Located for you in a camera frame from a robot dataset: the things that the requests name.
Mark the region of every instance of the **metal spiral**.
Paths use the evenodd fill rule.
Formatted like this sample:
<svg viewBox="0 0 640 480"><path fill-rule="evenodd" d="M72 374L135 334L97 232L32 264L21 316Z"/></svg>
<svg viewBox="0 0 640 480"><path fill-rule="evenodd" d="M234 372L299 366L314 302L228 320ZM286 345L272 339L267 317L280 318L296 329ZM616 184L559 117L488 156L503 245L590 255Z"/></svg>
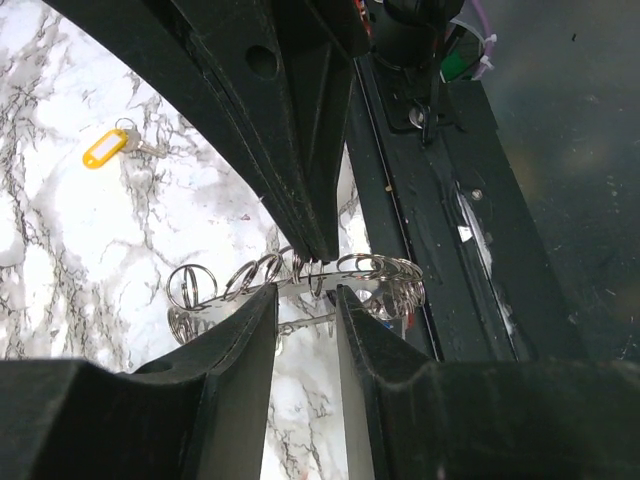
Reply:
<svg viewBox="0 0 640 480"><path fill-rule="evenodd" d="M291 269L285 267L285 256L291 254ZM364 268L365 262L369 263L368 268ZM324 273L325 265L320 263L318 272L313 272L312 263L303 262L300 257L289 247L285 247L277 253L269 253L259 260L252 260L242 265L225 284L225 290L218 296L218 284L215 276L205 267L197 264L187 264L175 269L167 280L165 287L169 301L176 306L179 311L169 315L169 326L176 340L184 344L212 325L201 325L196 319L191 318L190 312L200 312L212 302L233 302L241 295L246 295L255 291L258 286L252 286L258 274L263 271L263 283L277 282L279 290L283 291L287 285L299 285L308 282L308 292L313 298L320 298L323 291L323 283L331 275L345 275L352 279L362 280L363 283L375 281L381 285L376 292L371 292L372 296L363 302L365 308L375 317L382 321L398 318L407 318L416 308L424 305L426 294L422 284L423 272L416 264L402 258L391 258L383 255L369 253L352 253L341 257L336 263L338 273ZM308 275L303 276L305 266ZM213 282L213 297L209 300L201 301L198 282L196 280L195 269L202 270ZM183 304L176 301L171 293L171 282L175 275L183 270L183 280L180 284ZM300 321L304 325L328 321L325 317ZM285 328L282 324L281 334L293 331Z"/></svg>

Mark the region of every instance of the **marble surface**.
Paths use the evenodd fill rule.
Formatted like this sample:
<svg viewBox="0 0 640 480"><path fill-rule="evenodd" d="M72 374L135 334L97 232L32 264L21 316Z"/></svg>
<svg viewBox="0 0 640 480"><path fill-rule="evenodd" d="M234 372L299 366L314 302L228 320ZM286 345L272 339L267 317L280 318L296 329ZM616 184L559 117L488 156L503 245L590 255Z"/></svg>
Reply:
<svg viewBox="0 0 640 480"><path fill-rule="evenodd" d="M0 352L132 371L178 345L164 282L185 263L226 279L286 245L260 200L135 73L37 0L0 1ZM165 160L82 154L120 118ZM368 251L348 166L342 253ZM282 309L281 322L308 305ZM335 336L286 337L276 357L264 479L347 478Z"/></svg>

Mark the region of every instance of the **green object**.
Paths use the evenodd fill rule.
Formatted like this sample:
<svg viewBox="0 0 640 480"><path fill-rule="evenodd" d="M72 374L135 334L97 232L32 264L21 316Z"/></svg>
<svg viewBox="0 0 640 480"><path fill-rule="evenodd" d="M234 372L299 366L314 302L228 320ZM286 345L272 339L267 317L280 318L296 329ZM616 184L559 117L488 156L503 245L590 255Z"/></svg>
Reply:
<svg viewBox="0 0 640 480"><path fill-rule="evenodd" d="M449 82L456 79L468 67L469 64L462 59L457 51L454 51L442 61L442 75L444 79Z"/></svg>

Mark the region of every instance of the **round hole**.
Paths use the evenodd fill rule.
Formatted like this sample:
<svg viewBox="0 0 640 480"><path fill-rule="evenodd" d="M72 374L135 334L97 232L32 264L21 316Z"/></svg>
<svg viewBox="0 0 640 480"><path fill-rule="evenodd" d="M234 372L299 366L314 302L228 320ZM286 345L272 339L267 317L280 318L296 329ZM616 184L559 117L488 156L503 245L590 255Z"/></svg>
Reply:
<svg viewBox="0 0 640 480"><path fill-rule="evenodd" d="M247 50L246 60L253 73L264 80L271 80L278 73L278 59L266 47L254 45Z"/></svg>
<svg viewBox="0 0 640 480"><path fill-rule="evenodd" d="M147 363L146 365L141 366L135 373L161 373L166 372L167 370L171 370L173 365L171 362L167 362L165 360L156 360L151 363Z"/></svg>

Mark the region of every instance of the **yellow key tag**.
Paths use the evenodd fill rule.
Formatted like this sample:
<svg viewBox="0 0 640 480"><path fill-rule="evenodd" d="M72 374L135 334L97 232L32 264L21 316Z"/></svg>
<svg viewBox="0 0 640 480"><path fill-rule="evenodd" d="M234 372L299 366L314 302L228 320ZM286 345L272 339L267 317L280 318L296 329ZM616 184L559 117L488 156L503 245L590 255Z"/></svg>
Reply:
<svg viewBox="0 0 640 480"><path fill-rule="evenodd" d="M124 130L109 130L100 140L93 144L82 157L87 168L100 168L118 153L127 143L127 134Z"/></svg>

